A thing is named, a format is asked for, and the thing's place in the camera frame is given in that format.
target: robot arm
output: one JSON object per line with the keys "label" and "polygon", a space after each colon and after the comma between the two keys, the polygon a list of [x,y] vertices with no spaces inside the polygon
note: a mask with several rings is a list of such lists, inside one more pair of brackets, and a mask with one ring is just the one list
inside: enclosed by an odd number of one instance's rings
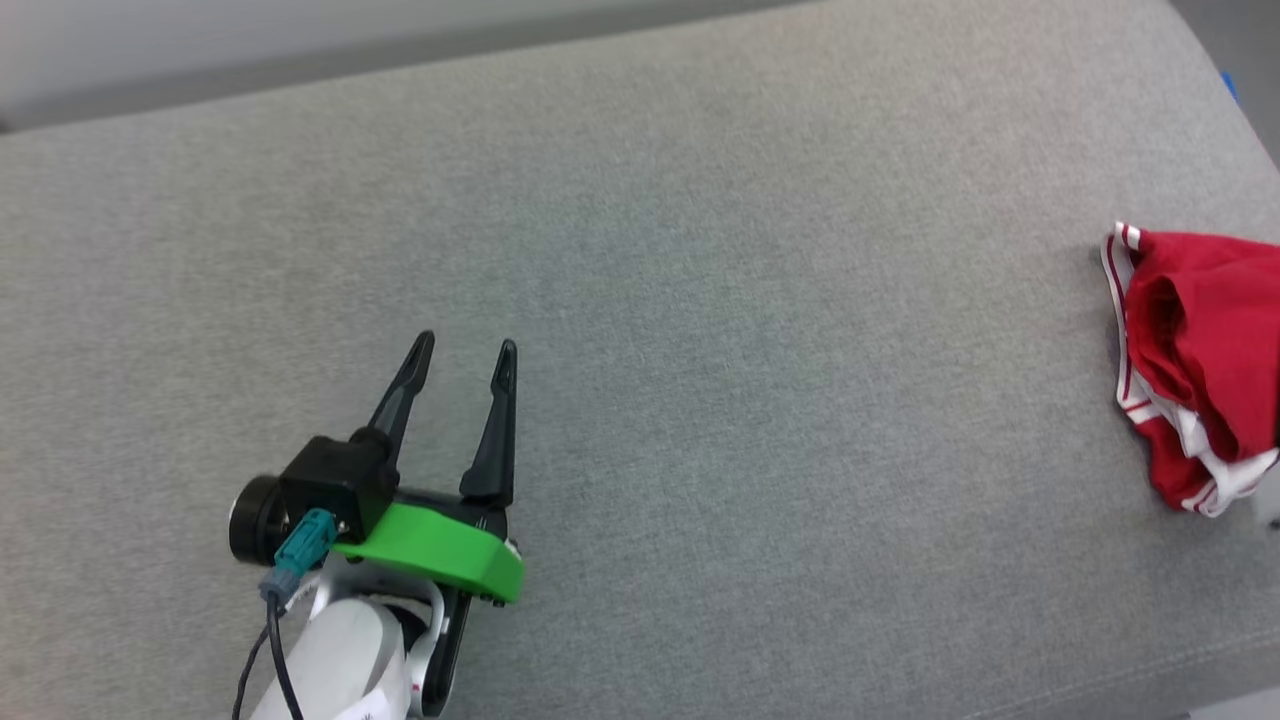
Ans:
{"label": "robot arm", "polygon": [[[520,596],[524,561],[506,514],[516,345],[502,345],[489,419],[457,496],[401,488],[396,469],[433,348],[430,332],[419,336],[369,425],[349,441],[312,438],[279,478],[250,482],[232,509],[232,553],[259,565],[287,565],[280,548],[301,532],[291,519],[301,524],[320,510],[337,528],[337,543],[306,587],[315,593],[307,625],[283,660],[297,710],[308,720],[439,716],[472,598],[503,606]],[[285,591],[293,588],[285,583]],[[252,717],[291,716],[298,717],[276,678]]]}

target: teal connector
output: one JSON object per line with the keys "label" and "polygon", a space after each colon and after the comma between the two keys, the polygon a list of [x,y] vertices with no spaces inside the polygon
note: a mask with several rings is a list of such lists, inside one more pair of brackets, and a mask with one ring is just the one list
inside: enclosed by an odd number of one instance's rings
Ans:
{"label": "teal connector", "polygon": [[287,603],[302,584],[302,577],[324,560],[337,539],[338,525],[333,515],[316,507],[307,510],[280,550],[275,551],[275,568],[257,584],[262,600],[274,594],[282,606]]}

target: gray floor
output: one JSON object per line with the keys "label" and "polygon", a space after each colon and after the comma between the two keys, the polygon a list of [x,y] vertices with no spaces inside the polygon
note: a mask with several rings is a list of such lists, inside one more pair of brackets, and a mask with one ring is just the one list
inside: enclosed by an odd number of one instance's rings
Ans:
{"label": "gray floor", "polygon": [[1230,73],[1240,109],[1280,164],[1280,3],[1174,0],[1219,69]]}

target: white label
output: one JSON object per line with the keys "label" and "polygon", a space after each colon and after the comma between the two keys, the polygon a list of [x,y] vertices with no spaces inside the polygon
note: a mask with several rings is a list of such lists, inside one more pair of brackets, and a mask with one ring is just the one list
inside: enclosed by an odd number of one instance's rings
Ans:
{"label": "white label", "polygon": [[374,692],[360,698],[356,705],[342,711],[333,720],[401,720],[392,717],[392,706],[387,702],[387,693],[383,688],[374,688]]}

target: stitching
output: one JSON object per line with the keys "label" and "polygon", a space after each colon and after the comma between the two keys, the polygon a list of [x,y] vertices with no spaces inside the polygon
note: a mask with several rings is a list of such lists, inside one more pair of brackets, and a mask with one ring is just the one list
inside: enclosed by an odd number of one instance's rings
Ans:
{"label": "stitching", "polygon": [[1171,673],[1174,670],[1180,670],[1183,667],[1199,665],[1210,660],[1213,660],[1217,656],[1226,655],[1228,651],[1240,652],[1244,650],[1254,650],[1258,647],[1276,644],[1277,642],[1280,642],[1280,628],[1258,630],[1256,633],[1240,635],[1239,638],[1235,638],[1233,641],[1225,641],[1198,650],[1179,652],[1161,660],[1156,660],[1143,665],[1135,665],[1128,670],[1112,673],[1110,675],[1101,675],[1091,680],[1073,683],[1070,685],[1055,688],[1052,691],[1029,696],[1021,700],[1016,700],[1014,702],[1007,702],[1005,705],[1000,705],[987,710],[980,710],[978,712],[972,712],[969,715],[965,715],[960,720],[978,720],[979,717],[1012,717],[1014,715],[1020,715],[1025,712],[1027,706],[1030,705],[1041,703],[1042,708],[1048,707],[1051,705],[1059,705],[1069,700],[1075,700],[1079,697],[1101,692],[1110,687],[1134,683],[1164,673]]}

